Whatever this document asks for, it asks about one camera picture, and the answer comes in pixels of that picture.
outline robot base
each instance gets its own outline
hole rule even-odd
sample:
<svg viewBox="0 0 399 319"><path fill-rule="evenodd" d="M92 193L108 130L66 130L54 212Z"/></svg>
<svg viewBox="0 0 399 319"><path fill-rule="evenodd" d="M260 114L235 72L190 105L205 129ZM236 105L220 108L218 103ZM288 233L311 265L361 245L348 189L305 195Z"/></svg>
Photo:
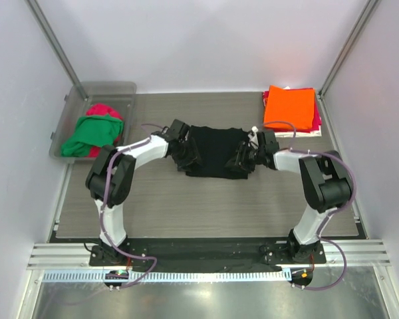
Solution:
<svg viewBox="0 0 399 319"><path fill-rule="evenodd" d="M315 250L305 255L303 258L293 258L290 250L290 245L287 243L283 244L266 244L260 247L262 253L265 254L265 262L268 265L293 265L293 264L325 264L327 259L325 258L324 248L321 243L315 245Z"/></svg>
<svg viewBox="0 0 399 319"><path fill-rule="evenodd" d="M122 251L128 251L129 242L126 239L119 248ZM126 266L127 257L116 252L112 247L101 242L100 245L93 246L90 254L89 266Z"/></svg>

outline gray wooden table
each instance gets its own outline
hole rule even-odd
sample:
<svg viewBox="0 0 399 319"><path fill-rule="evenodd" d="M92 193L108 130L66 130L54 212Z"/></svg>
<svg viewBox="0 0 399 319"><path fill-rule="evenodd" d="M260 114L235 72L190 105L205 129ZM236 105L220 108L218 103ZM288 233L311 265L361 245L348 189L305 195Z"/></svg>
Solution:
<svg viewBox="0 0 399 319"><path fill-rule="evenodd" d="M170 125L174 118L196 126L249 130L263 121L260 92L146 94L136 98L130 143L146 137L142 123ZM281 147L287 138L279 139ZM321 138L297 138L295 147L333 148L327 128ZM57 237L97 237L98 213L84 182L91 163L72 168ZM136 170L124 203L129 237L286 236L306 201L299 175L257 167L248 180L188 177L171 158ZM324 235L357 235L351 209L335 216Z"/></svg>

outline folded orange cloth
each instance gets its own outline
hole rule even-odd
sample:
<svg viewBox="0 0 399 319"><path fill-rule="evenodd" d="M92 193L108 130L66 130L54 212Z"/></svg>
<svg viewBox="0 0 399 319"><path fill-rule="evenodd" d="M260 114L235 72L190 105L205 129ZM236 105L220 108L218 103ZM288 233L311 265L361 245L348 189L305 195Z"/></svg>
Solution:
<svg viewBox="0 0 399 319"><path fill-rule="evenodd" d="M285 90L271 85L263 123L285 121L292 123L298 130L309 130L313 126L314 112L314 89ZM282 123L268 124L265 127L291 129L290 125Z"/></svg>

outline black t-shirt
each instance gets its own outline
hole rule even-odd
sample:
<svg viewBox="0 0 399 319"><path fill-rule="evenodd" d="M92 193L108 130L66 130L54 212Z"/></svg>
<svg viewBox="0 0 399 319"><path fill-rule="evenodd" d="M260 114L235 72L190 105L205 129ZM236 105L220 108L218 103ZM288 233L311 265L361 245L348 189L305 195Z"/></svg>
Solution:
<svg viewBox="0 0 399 319"><path fill-rule="evenodd" d="M187 176L247 179L247 172L231 171L225 164L234 155L242 141L248 141L248 133L239 128L219 130L207 126L191 126L188 138L196 142L202 165L195 164Z"/></svg>

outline plastic container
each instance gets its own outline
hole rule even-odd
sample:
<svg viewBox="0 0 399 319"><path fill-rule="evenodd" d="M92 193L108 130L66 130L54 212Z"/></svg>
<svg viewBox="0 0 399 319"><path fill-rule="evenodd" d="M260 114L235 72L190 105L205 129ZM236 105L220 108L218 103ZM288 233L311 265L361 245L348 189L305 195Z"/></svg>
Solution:
<svg viewBox="0 0 399 319"><path fill-rule="evenodd" d="M126 144L134 113L134 96L136 85L133 82L83 82L88 98L83 100L75 86L65 97L65 107L56 130L52 133L52 144L49 154L68 163L75 161L92 161L94 158L68 158L61 156L61 146L73 134L77 120L97 103L109 105L124 118L124 129L117 146Z"/></svg>

